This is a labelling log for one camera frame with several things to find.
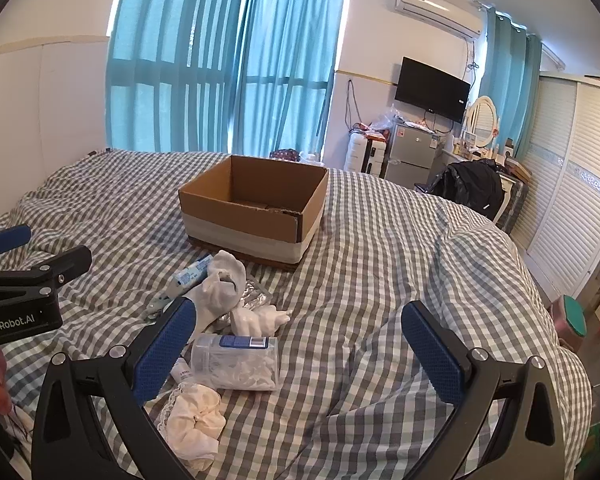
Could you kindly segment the white oval vanity mirror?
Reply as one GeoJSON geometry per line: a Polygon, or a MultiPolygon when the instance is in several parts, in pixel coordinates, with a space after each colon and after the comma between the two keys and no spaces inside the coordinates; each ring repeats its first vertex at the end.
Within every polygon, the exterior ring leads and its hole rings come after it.
{"type": "Polygon", "coordinates": [[[463,133],[470,146],[486,148],[498,128],[498,113],[490,96],[479,96],[465,115],[463,133]]]}

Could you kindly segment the white purple tube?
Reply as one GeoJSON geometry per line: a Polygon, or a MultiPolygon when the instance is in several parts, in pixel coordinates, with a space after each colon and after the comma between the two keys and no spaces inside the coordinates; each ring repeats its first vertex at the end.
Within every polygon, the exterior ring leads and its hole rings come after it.
{"type": "Polygon", "coordinates": [[[179,356],[174,362],[170,375],[178,385],[193,380],[192,370],[182,356],[179,356]]]}

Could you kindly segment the cream lace underwear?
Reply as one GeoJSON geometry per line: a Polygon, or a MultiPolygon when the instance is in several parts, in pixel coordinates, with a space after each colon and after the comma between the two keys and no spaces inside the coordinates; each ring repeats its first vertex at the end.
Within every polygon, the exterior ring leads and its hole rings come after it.
{"type": "Polygon", "coordinates": [[[211,467],[225,424],[219,393],[189,380],[172,390],[157,419],[158,433],[191,474],[211,467]]]}

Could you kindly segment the white louvered wardrobe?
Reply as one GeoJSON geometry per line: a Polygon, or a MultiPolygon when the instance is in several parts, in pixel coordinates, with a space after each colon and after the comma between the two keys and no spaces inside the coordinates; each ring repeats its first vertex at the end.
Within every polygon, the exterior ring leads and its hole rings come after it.
{"type": "Polygon", "coordinates": [[[600,273],[600,81],[541,76],[521,162],[531,182],[513,240],[548,298],[584,299],[600,273]]]}

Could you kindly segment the clear plastic bag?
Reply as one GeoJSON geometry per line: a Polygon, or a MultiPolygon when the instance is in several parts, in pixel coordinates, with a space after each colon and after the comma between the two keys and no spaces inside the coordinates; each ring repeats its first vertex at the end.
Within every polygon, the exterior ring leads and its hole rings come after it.
{"type": "Polygon", "coordinates": [[[404,122],[403,116],[394,107],[386,110],[370,124],[370,128],[377,132],[391,131],[395,126],[404,122]]]}

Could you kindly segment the blue white tissue pack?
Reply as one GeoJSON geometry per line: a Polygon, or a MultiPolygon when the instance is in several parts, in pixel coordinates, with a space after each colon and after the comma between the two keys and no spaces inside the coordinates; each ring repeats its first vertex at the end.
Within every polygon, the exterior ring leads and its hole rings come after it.
{"type": "Polygon", "coordinates": [[[208,266],[212,259],[212,255],[206,255],[204,258],[186,266],[185,269],[176,272],[172,276],[171,284],[176,288],[191,288],[197,285],[207,276],[208,266]]]}

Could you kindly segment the clear cotton pad package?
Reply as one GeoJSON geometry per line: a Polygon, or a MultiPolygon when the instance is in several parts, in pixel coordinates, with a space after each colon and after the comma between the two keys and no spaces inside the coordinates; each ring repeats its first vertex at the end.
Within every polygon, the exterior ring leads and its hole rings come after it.
{"type": "Polygon", "coordinates": [[[193,341],[189,367],[197,382],[215,390],[275,391],[277,339],[203,334],[193,341]]]}

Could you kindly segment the pink green stool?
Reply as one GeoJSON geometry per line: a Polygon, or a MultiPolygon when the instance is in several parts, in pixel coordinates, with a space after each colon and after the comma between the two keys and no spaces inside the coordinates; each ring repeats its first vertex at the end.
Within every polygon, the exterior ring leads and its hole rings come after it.
{"type": "Polygon", "coordinates": [[[583,309],[574,298],[562,295],[552,302],[550,308],[559,343],[577,353],[586,336],[583,309]]]}

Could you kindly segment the white headboard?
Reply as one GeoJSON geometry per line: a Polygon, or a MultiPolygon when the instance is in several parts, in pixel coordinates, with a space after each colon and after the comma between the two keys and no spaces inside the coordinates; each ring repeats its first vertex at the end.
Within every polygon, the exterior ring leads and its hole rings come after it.
{"type": "Polygon", "coordinates": [[[0,46],[0,215],[57,169],[106,148],[108,38],[0,46]]]}

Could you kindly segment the silver foil blister pack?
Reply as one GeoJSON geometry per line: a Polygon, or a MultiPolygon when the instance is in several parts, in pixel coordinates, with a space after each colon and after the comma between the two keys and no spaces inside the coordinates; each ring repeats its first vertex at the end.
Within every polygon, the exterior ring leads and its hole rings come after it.
{"type": "MultiPolygon", "coordinates": [[[[262,307],[266,304],[272,304],[272,294],[266,290],[256,278],[248,274],[246,276],[246,287],[240,297],[238,307],[254,310],[257,307],[262,307]]],[[[231,315],[232,312],[228,312],[227,314],[220,316],[211,325],[212,332],[225,333],[230,328],[231,315]]]]}

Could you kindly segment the teal right curtain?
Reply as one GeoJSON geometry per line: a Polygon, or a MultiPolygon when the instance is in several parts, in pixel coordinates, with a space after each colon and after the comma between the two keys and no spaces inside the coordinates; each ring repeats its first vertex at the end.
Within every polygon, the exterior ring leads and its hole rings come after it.
{"type": "Polygon", "coordinates": [[[541,38],[513,23],[494,8],[486,11],[486,68],[479,96],[495,105],[500,128],[495,143],[504,148],[513,141],[514,156],[528,145],[538,91],[542,55],[541,38]]]}

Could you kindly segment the teal window curtain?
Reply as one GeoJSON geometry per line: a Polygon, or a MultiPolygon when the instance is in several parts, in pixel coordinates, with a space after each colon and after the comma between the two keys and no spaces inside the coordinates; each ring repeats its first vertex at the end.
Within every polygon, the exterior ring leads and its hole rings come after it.
{"type": "Polygon", "coordinates": [[[106,136],[141,152],[323,151],[347,0],[117,0],[106,136]]]}

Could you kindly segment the white bunny figurine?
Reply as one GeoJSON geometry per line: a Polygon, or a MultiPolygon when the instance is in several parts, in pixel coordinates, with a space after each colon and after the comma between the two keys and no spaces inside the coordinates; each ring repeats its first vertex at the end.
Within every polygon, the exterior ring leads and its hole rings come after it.
{"type": "Polygon", "coordinates": [[[253,310],[236,307],[230,311],[230,328],[235,336],[274,337],[289,321],[287,312],[277,310],[272,304],[264,304],[253,310]]]}

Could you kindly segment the brown cardboard box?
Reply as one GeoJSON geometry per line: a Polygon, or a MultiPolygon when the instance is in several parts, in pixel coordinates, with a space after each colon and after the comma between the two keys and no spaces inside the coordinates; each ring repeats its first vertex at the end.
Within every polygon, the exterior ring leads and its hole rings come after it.
{"type": "Polygon", "coordinates": [[[328,170],[230,155],[178,190],[185,232],[238,258],[294,269],[320,227],[328,170]]]}

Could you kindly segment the black wall television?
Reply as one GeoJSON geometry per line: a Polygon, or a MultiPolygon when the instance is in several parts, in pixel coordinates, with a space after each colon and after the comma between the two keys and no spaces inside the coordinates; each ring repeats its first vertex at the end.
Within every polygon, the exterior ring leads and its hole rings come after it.
{"type": "Polygon", "coordinates": [[[412,58],[404,58],[394,98],[452,122],[462,122],[469,92],[467,81],[412,58]]]}

